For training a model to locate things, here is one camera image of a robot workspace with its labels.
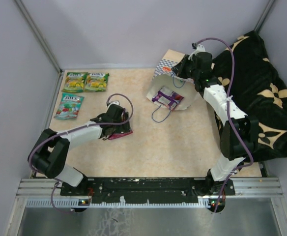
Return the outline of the purple snack bag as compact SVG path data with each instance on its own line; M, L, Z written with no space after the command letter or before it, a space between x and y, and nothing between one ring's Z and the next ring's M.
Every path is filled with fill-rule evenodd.
M170 111L174 111L183 99L184 97L180 94L172 91L167 87L162 87L160 90L158 90L151 101L165 106Z
M110 137L109 137L109 140L114 140L114 139L118 139L118 138L122 138L122 137L125 137L125 136L128 136L130 134L132 134L133 131L128 131L128 132L121 132L121 133L113 133Z

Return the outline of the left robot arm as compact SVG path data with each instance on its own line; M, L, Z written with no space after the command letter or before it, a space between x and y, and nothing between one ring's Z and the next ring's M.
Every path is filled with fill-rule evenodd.
M88 191L86 177L66 165L68 152L87 142L129 133L132 114L117 104L110 104L105 113L76 128L58 132L44 130L29 154L29 166L47 178L67 183L76 194L85 194Z

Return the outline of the green candy bag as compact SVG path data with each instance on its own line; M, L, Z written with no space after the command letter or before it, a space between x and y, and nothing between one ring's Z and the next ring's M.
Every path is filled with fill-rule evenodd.
M86 76L86 72L68 72L66 74L66 79L62 91L68 93L83 92Z
M84 92L106 91L109 76L109 73L87 73Z

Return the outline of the teal snack bag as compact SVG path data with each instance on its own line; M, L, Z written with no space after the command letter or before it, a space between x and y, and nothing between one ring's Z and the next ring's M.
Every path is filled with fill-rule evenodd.
M76 119L83 100L83 96L63 92L54 118L59 120Z

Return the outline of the blue checkered paper bag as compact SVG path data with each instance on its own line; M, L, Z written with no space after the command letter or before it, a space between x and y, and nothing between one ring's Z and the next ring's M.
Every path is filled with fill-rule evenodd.
M196 92L194 84L190 80L180 79L172 72L172 67L180 62L183 56L183 53L169 49L155 68L154 75L146 93L146 98L151 101L162 87L167 87L184 97L174 111L170 111L165 106L151 101L157 106L151 114L152 120L156 123L164 122L172 112L186 110L200 98L200 94Z

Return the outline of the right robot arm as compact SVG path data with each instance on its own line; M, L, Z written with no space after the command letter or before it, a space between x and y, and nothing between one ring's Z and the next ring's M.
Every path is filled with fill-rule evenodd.
M223 128L220 135L221 156L208 170L205 179L196 183L198 195L218 194L224 182L243 168L245 155L252 157L258 147L258 119L247 115L235 104L222 82L213 75L211 66L212 54L199 52L184 55L172 67L176 76L193 82L195 90L213 108Z

